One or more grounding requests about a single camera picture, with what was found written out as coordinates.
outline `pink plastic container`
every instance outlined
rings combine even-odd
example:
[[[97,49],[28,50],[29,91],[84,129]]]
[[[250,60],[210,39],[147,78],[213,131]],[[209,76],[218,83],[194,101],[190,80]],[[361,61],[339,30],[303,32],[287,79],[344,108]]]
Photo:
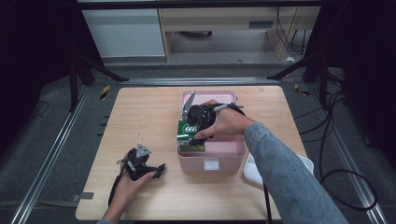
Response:
[[[180,113],[192,91],[184,91]],[[219,103],[236,103],[233,91],[195,91],[193,105],[200,105],[211,99]],[[184,172],[236,172],[241,166],[246,149],[242,135],[215,135],[205,142],[205,151],[180,151],[177,144],[177,155]]]

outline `gray sleeve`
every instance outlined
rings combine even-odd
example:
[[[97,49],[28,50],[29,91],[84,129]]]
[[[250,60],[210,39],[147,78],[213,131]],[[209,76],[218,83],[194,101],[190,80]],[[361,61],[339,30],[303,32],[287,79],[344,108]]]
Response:
[[[264,125],[251,124],[244,137],[284,223],[347,223],[298,156]]]

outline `wooden tabletop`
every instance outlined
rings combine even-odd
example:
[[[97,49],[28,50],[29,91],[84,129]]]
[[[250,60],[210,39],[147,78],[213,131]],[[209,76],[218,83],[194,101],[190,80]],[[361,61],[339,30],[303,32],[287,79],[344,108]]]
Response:
[[[76,217],[100,219],[114,179],[116,161],[138,143],[152,150],[148,166],[166,163],[159,179],[151,179],[124,212],[125,220],[266,219],[262,186],[245,179],[248,154],[236,173],[183,173],[177,155],[177,122],[183,91],[234,91],[247,116],[266,125],[297,154],[306,156],[282,89],[278,86],[123,88],[111,112]],[[273,219],[280,219],[271,199]]]

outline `black wire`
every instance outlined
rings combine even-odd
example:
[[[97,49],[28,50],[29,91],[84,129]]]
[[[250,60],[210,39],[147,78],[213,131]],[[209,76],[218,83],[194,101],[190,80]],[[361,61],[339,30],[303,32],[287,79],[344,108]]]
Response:
[[[122,160],[117,161],[117,164],[120,164],[120,163],[123,162],[122,168],[120,169],[119,176],[125,175],[126,173],[128,173],[128,171],[125,169],[126,168],[126,162],[128,162],[128,161],[130,161],[130,159],[128,159],[128,158],[124,158]]]
[[[50,104],[49,104],[49,103],[47,103],[47,102],[45,102],[45,101],[39,101],[39,103],[45,104],[45,105],[47,105],[47,107],[44,109],[43,112],[41,112],[41,113],[39,113],[39,114],[36,114],[36,115],[32,115],[32,116],[30,116],[30,118],[39,117],[39,116],[43,115],[44,113],[46,113],[47,110],[49,110],[49,108],[50,108]]]
[[[327,137],[330,135],[330,133],[332,133],[332,129],[333,129],[333,128],[334,128],[334,123],[332,124],[332,128],[330,129],[330,131],[327,132],[325,138],[327,138]],[[321,141],[321,140],[323,140],[323,138],[310,139],[310,140],[303,140],[302,142],[308,143],[308,142],[317,142],[317,141]]]
[[[334,105],[337,103],[337,97],[338,97],[340,94],[341,94],[341,93],[339,93],[339,92],[335,93],[334,95],[332,95],[332,97],[331,97],[330,100],[329,100],[329,114],[330,114],[331,117],[332,117],[333,107],[334,107]],[[371,210],[372,208],[374,208],[374,207],[376,206],[376,204],[377,204],[377,202],[378,202],[378,197],[377,197],[375,188],[372,186],[372,184],[370,183],[370,181],[367,180],[364,176],[362,176],[362,175],[360,175],[360,174],[358,174],[358,173],[356,173],[356,172],[354,172],[354,171],[347,170],[347,169],[335,169],[335,170],[330,171],[330,172],[327,173],[326,175],[323,175],[323,171],[322,171],[322,157],[323,157],[324,140],[325,140],[326,132],[327,132],[327,130],[329,129],[329,125],[330,125],[330,121],[331,121],[331,120],[332,120],[332,118],[331,118],[331,119],[328,119],[328,122],[327,122],[326,128],[325,128],[325,131],[324,131],[324,133],[323,133],[323,138],[322,138],[322,141],[321,141],[321,144],[320,144],[319,165],[318,165],[319,174],[320,174],[320,181],[319,181],[319,182],[320,182],[320,184],[323,186],[323,188],[325,188],[325,189],[328,191],[328,193],[329,193],[335,200],[337,200],[338,202],[342,203],[343,205],[345,205],[345,206],[347,206],[347,207],[350,207],[350,208],[352,208],[352,209],[355,209],[355,210],[357,210],[357,211],[362,211],[362,212],[366,212],[366,211],[368,211],[368,210]],[[350,204],[350,203],[346,203],[345,201],[341,200],[339,197],[335,196],[335,195],[327,188],[326,183],[325,183],[325,180],[326,180],[326,178],[329,177],[330,175],[337,174],[337,173],[351,173],[351,174],[356,175],[356,176],[360,177],[361,179],[363,179],[363,180],[367,183],[367,185],[369,186],[371,192],[372,192],[373,195],[374,195],[374,201],[373,201],[373,203],[372,203],[370,206],[368,206],[368,207],[358,207],[358,206],[352,205],[352,204]]]
[[[283,41],[282,36],[280,36],[279,31],[277,29],[278,26],[280,26],[280,29],[282,30],[283,36],[285,36],[285,41],[286,42]],[[283,30],[282,24],[280,23],[280,20],[279,20],[279,7],[276,8],[276,33],[277,33],[277,36],[279,37],[280,41],[282,41],[283,46],[285,47],[285,49],[288,52],[288,54],[290,54],[290,55],[301,55],[301,53],[296,53],[296,52],[290,53],[290,51],[289,51],[288,38],[286,37],[285,31]]]
[[[303,113],[302,115],[299,115],[299,116],[295,117],[294,119],[299,119],[299,118],[301,118],[301,117],[303,117],[303,116],[306,116],[306,115],[308,115],[308,114],[310,114],[310,113],[313,113],[313,112],[315,112],[315,111],[318,111],[318,110],[320,110],[320,109],[322,109],[322,108],[323,108],[323,107],[319,107],[319,108],[317,108],[317,109],[308,111],[308,112],[306,112],[306,113]]]
[[[265,206],[267,207],[267,221],[268,224],[272,224],[272,215],[271,215],[271,204],[270,204],[270,197],[268,194],[268,188],[262,183],[262,187],[264,188],[264,195],[265,195]]]
[[[303,44],[302,44],[302,45],[296,45],[296,44],[294,43],[294,39],[295,39],[297,33],[298,33],[298,30],[295,30],[295,31],[294,31],[294,34],[293,34],[293,38],[291,39],[291,43],[290,43],[290,44],[291,44],[291,48],[292,48],[294,51],[297,51],[297,52],[300,52],[301,54],[304,54],[306,30],[304,30]]]
[[[317,110],[319,110],[319,109],[320,109],[320,108],[315,109],[315,110],[312,110],[312,111],[309,111],[309,112],[307,112],[306,114],[312,113],[312,112],[317,111]],[[320,126],[322,126],[322,125],[329,119],[329,117],[330,117],[330,113],[327,114],[325,120],[323,120],[320,124],[318,124],[317,126],[311,128],[311,129],[309,129],[309,130],[300,132],[299,134],[310,133],[310,132],[312,132],[312,131],[318,129]]]

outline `right hand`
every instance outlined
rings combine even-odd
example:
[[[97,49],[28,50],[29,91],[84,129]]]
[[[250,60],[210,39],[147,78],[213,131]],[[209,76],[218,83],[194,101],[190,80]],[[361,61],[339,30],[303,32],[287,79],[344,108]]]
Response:
[[[202,105],[217,104],[215,100],[210,100]],[[231,108],[225,108],[217,112],[215,123],[207,129],[198,132],[194,138],[203,139],[215,134],[244,134],[245,129],[255,122],[246,116],[239,114]]]

